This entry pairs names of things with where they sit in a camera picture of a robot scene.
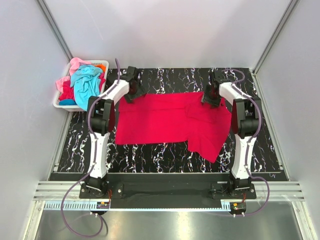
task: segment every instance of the laundry basket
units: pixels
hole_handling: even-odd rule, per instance
[[[105,60],[88,60],[92,65],[99,65],[102,64],[105,66],[105,73],[104,73],[104,78],[107,79],[107,74],[108,74],[108,68],[109,68],[109,63]],[[65,67],[63,76],[62,77],[67,77],[69,76],[69,70],[70,70],[71,64],[68,63],[68,65]],[[102,85],[101,92],[103,93],[105,90],[106,82]],[[78,105],[59,105],[59,97],[61,96],[61,92],[59,90],[56,91],[56,94],[54,96],[53,100],[53,106],[55,106],[58,109],[65,109],[69,112],[83,112],[84,110],[80,108]]]

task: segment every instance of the white wall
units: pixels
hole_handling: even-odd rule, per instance
[[[115,67],[254,67],[290,0],[46,0],[74,56]]]
[[[302,0],[258,73],[289,168],[320,236],[320,1]]]
[[[17,240],[66,113],[52,105],[67,59],[34,0],[0,5],[0,235]]]

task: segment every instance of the blue cloth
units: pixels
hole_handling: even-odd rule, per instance
[[[77,105],[77,104],[72,99],[65,99],[65,100],[59,101],[59,105],[68,106],[68,105]]]
[[[74,90],[74,99],[76,104],[87,111],[88,101],[91,96],[100,94],[99,76],[102,69],[92,65],[81,65],[70,78],[70,87]]]

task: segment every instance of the black marble surface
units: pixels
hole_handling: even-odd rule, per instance
[[[148,93],[168,94],[201,92],[209,82],[211,68],[141,69],[143,86]],[[238,83],[245,93],[256,96],[256,88],[248,68],[236,68],[245,74]],[[240,79],[237,72],[224,73],[229,79]],[[117,71],[110,69],[108,79],[114,81]],[[161,144],[116,145],[116,128],[107,144],[106,166],[110,173],[225,173],[233,164],[235,136],[229,133],[215,163],[187,150],[187,142]],[[86,172],[90,164],[91,140],[86,126],[86,112],[75,112],[69,125],[58,172]],[[279,164],[266,122],[254,145],[252,172],[279,172]]]

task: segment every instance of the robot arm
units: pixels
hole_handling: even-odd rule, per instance
[[[110,132],[115,127],[115,105],[124,96],[128,103],[132,103],[133,99],[146,94],[140,80],[138,79],[138,69],[132,66],[127,68],[119,82],[114,82],[108,90],[99,96],[92,96],[88,101],[88,109],[91,108],[94,101],[100,99],[94,106],[90,116],[90,124],[96,137],[90,133],[91,138],[91,156],[90,166],[92,169],[84,184],[87,188],[93,189],[105,194],[108,191],[107,184],[107,167],[106,167],[106,149]]]
[[[259,114],[248,98],[251,98],[259,109],[261,109],[261,99],[242,92],[235,84],[225,79],[221,71],[214,70],[210,74],[210,82],[201,101],[218,107],[221,98],[225,98],[232,105],[231,129],[235,135],[235,156],[227,188],[230,194],[243,193],[251,188],[251,178],[247,168],[250,169],[253,147],[257,139],[252,136],[259,125]]]

